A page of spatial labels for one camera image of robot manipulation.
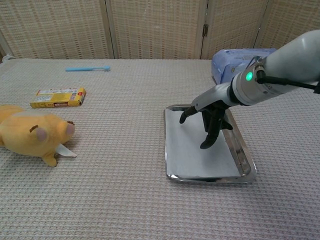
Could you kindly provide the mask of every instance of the blue toothbrush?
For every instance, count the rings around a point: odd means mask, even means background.
[[[95,69],[103,69],[105,71],[110,71],[110,66],[93,66],[93,67],[67,67],[65,69],[66,72],[84,72],[84,71],[92,71]]]

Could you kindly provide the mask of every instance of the silver tray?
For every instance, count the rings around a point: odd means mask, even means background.
[[[208,183],[249,183],[257,175],[256,166],[232,113],[226,120],[233,130],[221,130],[215,144],[200,149],[206,138],[201,113],[179,117],[190,105],[172,105],[164,110],[164,149],[166,175],[172,180]]]

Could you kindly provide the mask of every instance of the table surface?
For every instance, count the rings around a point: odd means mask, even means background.
[[[110,65],[111,71],[65,72]],[[30,109],[39,89],[85,87],[78,154],[55,168],[0,148],[0,239],[320,239],[320,97],[307,89],[232,114],[257,167],[249,184],[189,184],[165,172],[167,106],[214,85],[209,60],[12,59],[0,104]]]

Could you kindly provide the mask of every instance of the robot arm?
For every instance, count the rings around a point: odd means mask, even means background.
[[[304,33],[264,59],[255,58],[231,82],[199,95],[182,113],[180,123],[201,112],[207,137],[200,148],[207,149],[215,143],[221,129],[232,130],[224,119],[226,109],[255,105],[297,88],[320,94],[320,30]]]

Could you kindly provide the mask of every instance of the stuffed animal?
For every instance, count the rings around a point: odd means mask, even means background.
[[[0,146],[17,154],[40,157],[50,167],[57,165],[57,149],[74,132],[72,121],[64,121],[54,114],[0,105]]]

